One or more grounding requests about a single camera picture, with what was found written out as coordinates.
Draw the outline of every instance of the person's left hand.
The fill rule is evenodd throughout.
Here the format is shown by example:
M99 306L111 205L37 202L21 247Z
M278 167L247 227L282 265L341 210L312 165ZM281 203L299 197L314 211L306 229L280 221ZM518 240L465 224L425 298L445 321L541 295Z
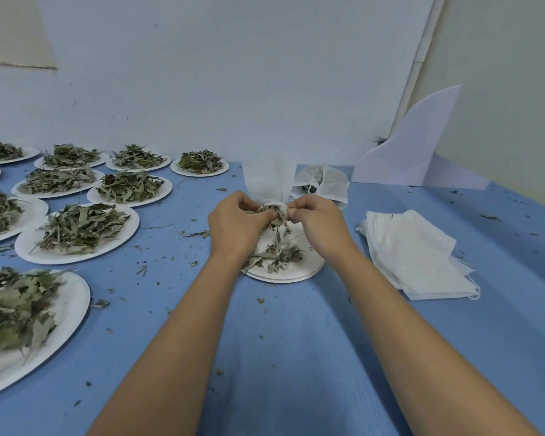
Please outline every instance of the person's left hand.
M274 210L259 214L244 212L256 211L259 207L242 191L236 191L221 200L208 215L212 242L210 256L227 257L242 266L254 251L263 229L278 215Z

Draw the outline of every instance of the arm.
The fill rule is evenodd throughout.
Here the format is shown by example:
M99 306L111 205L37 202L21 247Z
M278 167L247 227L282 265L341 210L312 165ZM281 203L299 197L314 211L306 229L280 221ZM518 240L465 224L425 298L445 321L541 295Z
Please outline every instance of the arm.
M88 436L195 435L224 316L242 263L275 211L237 191L208 220L210 258L125 376Z
M347 287L416 436L539 435L357 248L333 202L300 197L289 217Z

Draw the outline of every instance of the person's left arm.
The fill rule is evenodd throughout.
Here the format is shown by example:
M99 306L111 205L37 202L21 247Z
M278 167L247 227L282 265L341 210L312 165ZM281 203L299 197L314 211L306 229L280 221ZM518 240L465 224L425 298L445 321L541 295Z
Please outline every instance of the person's left arm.
M87 436L195 435L234 282L254 251L269 210L241 191L210 213L210 258Z

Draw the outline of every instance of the table surface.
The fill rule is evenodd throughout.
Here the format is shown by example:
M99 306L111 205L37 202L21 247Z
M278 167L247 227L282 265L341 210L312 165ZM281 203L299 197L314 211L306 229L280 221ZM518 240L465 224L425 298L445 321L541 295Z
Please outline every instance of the table surface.
M32 160L1 168L4 192L34 169ZM85 434L208 257L210 238L178 233L208 229L208 213L227 194L217 188L246 190L238 163L197 180L169 168L155 173L174 190L136 208L137 233L106 255L62 266L78 269L93 298L111 305L90 310L54 357L0 392L0 436ZM366 254L355 228L369 210L414 209L457 239L454 255L476 270L480 300L412 305L545 434L545 207L499 185L451 191L352 183L344 215ZM52 211L77 199L47 202ZM136 275L144 263L146 275ZM48 268L8 253L0 254L1 266ZM274 287L240 278L214 368L224 375L210 378L198 434L411 434L359 316L327 265L306 281Z

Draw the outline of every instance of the person's right arm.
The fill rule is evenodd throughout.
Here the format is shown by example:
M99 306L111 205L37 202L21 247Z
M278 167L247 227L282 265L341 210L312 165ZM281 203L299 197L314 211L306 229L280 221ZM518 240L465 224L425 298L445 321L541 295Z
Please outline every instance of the person's right arm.
M347 287L416 436L539 435L369 261L331 200L300 197L289 218Z

